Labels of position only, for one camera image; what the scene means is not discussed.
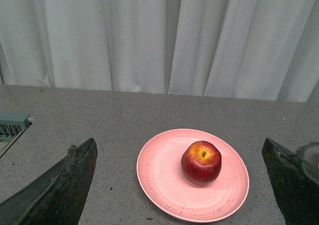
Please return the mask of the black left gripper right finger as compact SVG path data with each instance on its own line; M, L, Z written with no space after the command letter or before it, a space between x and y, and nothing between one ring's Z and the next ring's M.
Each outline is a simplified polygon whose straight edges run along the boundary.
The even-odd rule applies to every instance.
M262 156L277 205L287 225L319 223L319 144L292 152L266 138Z

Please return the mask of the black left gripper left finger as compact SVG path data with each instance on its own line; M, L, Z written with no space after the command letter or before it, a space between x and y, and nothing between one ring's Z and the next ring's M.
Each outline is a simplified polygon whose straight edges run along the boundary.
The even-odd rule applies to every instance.
M94 176L93 138L72 145L66 157L0 205L2 225L76 225Z

